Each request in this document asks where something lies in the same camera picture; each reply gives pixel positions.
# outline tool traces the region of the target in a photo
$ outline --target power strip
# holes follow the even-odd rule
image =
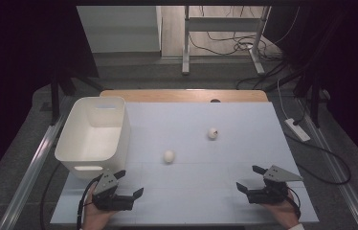
[[[293,118],[289,118],[287,120],[284,121],[290,129],[292,129],[292,131],[295,133],[296,136],[299,137],[299,139],[303,142],[310,140],[310,137],[307,135],[307,133],[305,133],[305,131],[301,128],[301,126],[299,125],[293,125],[293,123],[295,122],[295,120],[293,120]]]

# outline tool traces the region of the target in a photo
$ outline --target table surface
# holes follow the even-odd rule
[[[129,195],[145,188],[133,210],[119,212],[111,224],[275,222],[262,207],[248,204],[235,185],[240,182],[249,189],[263,188],[262,176],[252,171],[255,164],[269,168],[276,162],[299,174],[275,110],[263,92],[112,90],[101,95],[121,96],[128,102],[131,136],[127,174],[121,179],[117,193]],[[211,99],[223,103],[210,103]],[[220,130],[214,141],[206,135],[212,124]],[[162,153],[168,149],[174,150],[176,157],[173,164],[167,165]],[[76,222],[76,206],[87,183],[69,174],[51,223]],[[288,184],[302,202],[301,221],[318,221],[304,184]]]

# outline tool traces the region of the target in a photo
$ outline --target metal stand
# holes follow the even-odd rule
[[[251,59],[259,75],[265,72],[257,55],[257,46],[262,37],[269,7],[264,7],[260,18],[189,17],[189,6],[185,6],[185,44],[183,48],[182,74],[190,73],[190,32],[256,32],[254,44],[249,47]]]

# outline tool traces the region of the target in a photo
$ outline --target metal frame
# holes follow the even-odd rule
[[[304,108],[299,100],[298,104],[301,106],[301,108]],[[315,126],[315,124],[311,121],[310,116],[307,116],[307,114],[305,115],[306,116],[304,116],[304,120],[307,123],[317,146],[331,151],[331,148],[325,140],[322,131]],[[334,179],[336,181],[343,181],[345,178],[345,173],[341,163],[335,157],[331,157],[329,154],[324,153],[323,157]],[[358,195],[349,183],[346,185],[340,185],[339,189],[343,198],[346,200],[349,210],[351,211],[354,219],[358,224]]]
[[[56,138],[57,133],[64,124],[69,111],[73,105],[72,97],[65,96],[60,105],[60,116],[53,126],[49,126],[44,138],[39,144],[35,152],[34,158],[30,163],[29,168],[26,170],[20,185],[17,188],[6,213],[0,220],[0,229],[12,229],[23,210],[23,207],[30,195],[30,192],[35,184],[36,179],[44,165],[48,152]]]
[[[262,64],[257,55],[257,47],[262,37],[266,19],[269,12],[268,6],[263,8],[260,18],[227,18],[227,17],[189,17],[189,6],[185,6],[185,42],[182,54],[182,74],[190,73],[190,32],[256,32],[256,39],[252,46],[249,46],[249,53],[261,76],[265,74]]]

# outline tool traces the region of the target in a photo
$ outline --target black cable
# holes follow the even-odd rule
[[[269,72],[267,72],[265,74],[265,76],[263,77],[255,77],[255,78],[248,78],[248,79],[243,79],[243,80],[240,80],[236,86],[235,86],[235,89],[236,90],[239,90],[239,85],[242,84],[243,82],[245,81],[249,81],[249,80],[253,80],[253,79],[259,79],[259,81],[254,85],[253,89],[255,89],[257,87],[257,85],[261,82],[263,82],[266,78],[269,78],[271,76],[274,76],[276,75],[278,72],[280,72],[284,67],[286,67],[286,61],[282,61],[281,63],[279,63],[277,66],[275,66],[272,70],[270,70]]]
[[[307,101],[308,101],[307,96],[308,96],[308,94],[306,93],[303,115],[299,120],[296,120],[296,121],[293,122],[293,126],[297,126],[305,117],[305,111],[307,110]]]
[[[246,51],[246,50],[251,50],[251,48],[248,48],[248,45],[253,45],[252,42],[237,42],[233,49],[237,50],[237,51]]]
[[[296,214],[296,217],[298,217],[298,219],[301,218],[301,208],[300,208],[300,200],[299,200],[299,206],[296,204],[296,202],[290,198],[288,195],[284,195],[283,193],[281,193],[279,190],[277,189],[274,189],[272,187],[268,187],[272,192],[276,193],[278,196],[283,196],[284,199],[290,203],[290,205],[292,205],[293,209],[295,210],[295,214]]]
[[[254,13],[253,13],[253,9],[251,7],[249,7],[249,8],[250,8],[251,15],[253,16],[253,18],[255,18]]]
[[[207,34],[209,35],[209,39],[214,40],[214,41],[225,41],[225,40],[234,40],[234,39],[239,39],[239,38],[244,38],[244,39],[248,39],[248,38],[255,38],[254,35],[247,35],[247,36],[234,36],[230,37],[230,38],[212,38],[209,34],[209,32],[207,32]]]
[[[233,16],[234,16],[234,6],[230,6],[230,11],[227,13],[226,17],[228,17],[231,13],[231,10],[233,10]]]
[[[102,174],[98,177],[94,178],[90,183],[87,185],[86,189],[83,192],[83,195],[81,196],[81,200],[78,203],[78,219],[77,219],[77,230],[80,230],[81,228],[81,214],[83,213],[83,207],[84,207],[84,199],[86,198],[87,191],[89,191],[90,187],[93,183],[98,182],[101,180]]]
[[[258,54],[259,58],[264,59],[266,61],[272,61],[272,60],[282,61],[282,60],[284,60],[284,57],[269,57],[269,56],[267,56],[266,48],[268,46],[266,45],[266,42],[264,42],[263,40],[261,40],[261,42],[263,43],[264,47],[263,47],[263,53],[260,52],[260,49],[257,49],[257,54]]]
[[[287,188],[295,194],[295,196],[296,196],[296,198],[298,199],[298,202],[299,202],[298,207],[301,208],[301,199],[299,198],[298,194],[293,189],[291,189],[289,187],[287,187]]]
[[[287,66],[287,62],[285,60],[281,61],[275,68],[273,68],[271,71],[266,73],[253,87],[253,89],[256,89],[257,86],[265,81],[267,78],[275,76],[278,74],[281,70],[283,70]]]
[[[44,222],[44,203],[45,203],[45,196],[47,195],[48,188],[50,187],[51,181],[54,177],[55,172],[57,171],[57,168],[59,168],[60,162],[57,163],[55,169],[53,170],[48,182],[47,186],[44,189],[44,193],[41,197],[41,202],[39,203],[39,223],[41,224],[41,229],[45,230],[45,222]]]
[[[206,50],[206,51],[212,52],[212,53],[217,54],[217,55],[220,55],[220,56],[228,56],[228,55],[231,55],[231,54],[237,52],[237,50],[235,50],[235,51],[232,51],[232,52],[227,53],[227,54],[220,54],[220,53],[217,53],[216,51],[213,51],[213,50],[210,50],[210,49],[207,49],[207,48],[204,48],[204,47],[196,46],[196,45],[194,44],[193,40],[191,39],[190,34],[189,34],[189,38],[190,38],[191,44],[193,44],[194,47],[196,47],[196,48],[198,48],[198,49],[202,49],[202,50]]]
[[[293,140],[293,141],[295,141],[295,142],[298,142],[298,143],[300,143],[300,144],[302,144],[302,145],[305,145],[305,146],[310,147],[310,148],[312,148],[312,149],[324,151],[324,152],[326,152],[326,153],[328,153],[328,154],[334,156],[335,158],[337,158],[338,160],[340,160],[341,163],[343,163],[344,167],[345,167],[346,170],[347,170],[347,176],[346,176],[346,180],[345,180],[345,181],[342,181],[342,182],[334,182],[334,181],[329,181],[329,180],[320,178],[320,177],[317,176],[315,173],[313,173],[312,171],[308,170],[306,167],[302,166],[301,164],[296,163],[296,165],[297,165],[299,168],[301,168],[302,170],[306,171],[307,173],[309,173],[310,175],[312,175],[314,178],[316,178],[316,179],[322,181],[322,182],[325,183],[325,184],[345,185],[345,184],[347,184],[347,183],[351,180],[351,177],[352,177],[352,175],[351,175],[351,170],[350,170],[348,164],[346,163],[346,161],[344,161],[344,159],[343,159],[341,156],[335,154],[334,152],[332,152],[332,151],[330,151],[330,150],[323,149],[323,148],[320,148],[320,147],[317,147],[317,146],[312,146],[312,145],[309,145],[309,144],[307,144],[307,143],[305,143],[305,142],[301,142],[301,141],[299,141],[298,139],[291,137],[291,136],[288,135],[287,133],[284,133],[284,135],[285,135],[286,137],[290,138],[291,140]]]
[[[203,6],[199,6],[199,10],[200,10],[200,12],[202,13],[202,16],[204,16],[204,9],[203,9]]]
[[[242,6],[242,8],[241,8],[241,13],[239,14],[239,17],[242,16],[242,13],[244,12],[244,7],[245,7],[245,6]]]

